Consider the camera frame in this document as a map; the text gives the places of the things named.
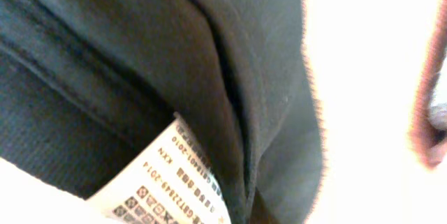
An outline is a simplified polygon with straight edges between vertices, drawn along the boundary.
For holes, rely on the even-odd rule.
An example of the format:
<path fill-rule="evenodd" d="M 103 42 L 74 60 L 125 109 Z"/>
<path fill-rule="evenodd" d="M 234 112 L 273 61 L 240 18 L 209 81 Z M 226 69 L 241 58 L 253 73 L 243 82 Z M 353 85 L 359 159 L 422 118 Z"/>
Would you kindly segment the black t-shirt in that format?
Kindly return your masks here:
<path fill-rule="evenodd" d="M 88 198 L 180 115 L 234 223 L 302 223 L 301 0 L 1 0 L 1 157 Z"/>

